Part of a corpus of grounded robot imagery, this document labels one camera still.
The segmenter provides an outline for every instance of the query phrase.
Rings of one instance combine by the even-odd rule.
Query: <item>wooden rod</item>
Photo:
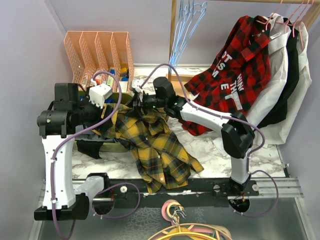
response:
[[[312,24],[315,22],[320,14],[320,4],[312,5],[310,11],[302,18],[302,21],[307,30],[309,30]]]
[[[175,40],[175,28],[176,28],[176,14],[177,14],[177,0],[172,0],[171,6],[171,26],[170,26],[170,46],[169,46],[169,61],[172,53],[172,47]],[[171,81],[170,70],[168,71],[168,80]]]
[[[248,2],[248,3],[281,3],[281,0],[209,0],[223,2]],[[303,0],[283,0],[283,4],[301,4]],[[314,4],[320,4],[320,0],[314,0]]]

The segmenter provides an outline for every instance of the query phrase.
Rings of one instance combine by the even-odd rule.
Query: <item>marble surface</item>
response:
[[[143,81],[153,68],[135,68],[134,81]],[[179,74],[196,75],[206,68],[177,68]],[[161,76],[166,76],[167,68],[159,68],[144,90],[154,92],[152,81]],[[215,132],[207,132],[201,136],[193,136],[181,127],[178,120],[170,118],[168,125],[175,132],[179,141],[193,157],[203,165],[200,173],[191,172],[191,178],[225,178],[231,174],[231,161],[229,156],[221,154],[213,143],[218,137]],[[108,173],[112,179],[133,178],[140,179],[135,160],[131,153],[101,152],[102,159],[93,159],[78,151],[73,152],[72,176],[74,179],[84,179],[89,173]],[[267,145],[250,156],[250,171],[264,170],[273,177],[284,177],[283,164],[276,145]],[[255,177],[265,177],[263,173],[257,173]]]

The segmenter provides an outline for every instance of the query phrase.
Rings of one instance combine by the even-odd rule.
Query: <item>white shirt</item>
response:
[[[271,27],[268,44],[271,78],[266,87],[254,101],[246,116],[247,121],[256,126],[276,105],[287,82],[287,41],[291,29],[289,26],[277,22],[283,23],[284,18],[281,15],[274,13],[273,19],[270,20]]]
[[[307,58],[308,32],[303,22],[301,22],[300,29],[299,26],[296,26],[295,28],[300,31],[296,43],[296,49],[299,56],[299,81],[291,96],[287,100],[286,119],[279,123],[261,128],[263,134],[265,135],[267,144],[286,143],[291,127],[296,119],[297,113],[304,100],[306,92],[312,82],[309,71],[309,62]],[[261,141],[261,136],[259,136],[258,142],[261,143]]]

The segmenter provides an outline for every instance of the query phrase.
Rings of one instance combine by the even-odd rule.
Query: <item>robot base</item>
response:
[[[56,210],[56,218],[61,220],[85,220],[88,216],[90,209],[90,201],[85,193],[81,193],[75,196],[75,203],[69,207],[62,207],[62,209]],[[53,220],[52,210],[48,210],[47,207],[39,207],[34,211],[34,220],[47,221]]]

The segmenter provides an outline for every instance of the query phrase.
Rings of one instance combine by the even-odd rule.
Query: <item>hanging shirt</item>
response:
[[[273,13],[273,19],[270,20],[270,42],[268,45],[271,79],[260,92],[246,116],[247,121],[255,126],[276,105],[287,83],[288,51],[286,46],[291,29],[282,23],[284,23],[283,17]]]
[[[271,77],[270,26],[266,30],[256,20],[264,18],[241,17],[212,66],[184,85],[189,92],[198,94],[194,100],[197,104],[220,112],[246,114],[266,87]],[[196,136],[211,131],[195,123],[181,122],[184,129]]]
[[[308,47],[308,32],[303,22],[299,26],[295,27],[300,31],[297,37],[296,48],[298,52],[299,62],[299,81],[293,90],[292,94],[287,100],[287,115],[285,120],[268,125],[261,128],[265,136],[266,144],[285,144],[291,127],[296,119],[300,106],[304,100],[306,92],[312,83],[312,79],[309,71],[309,62],[307,58],[307,47]],[[258,135],[258,142],[261,143],[261,136]]]
[[[113,126],[103,136],[116,138],[132,153],[149,193],[162,186],[173,189],[188,185],[190,170],[198,173],[204,168],[169,129],[166,114],[149,110],[142,119],[137,119],[126,116],[130,109],[120,105],[112,116]]]
[[[290,26],[290,29],[291,34],[286,43],[286,50],[288,55],[286,83],[277,103],[267,114],[267,116],[265,116],[264,119],[259,123],[259,128],[266,127],[270,124],[277,124],[286,119],[288,112],[288,98],[295,90],[299,81],[299,55],[297,50],[297,37],[299,35],[299,31],[293,29],[292,26]]]

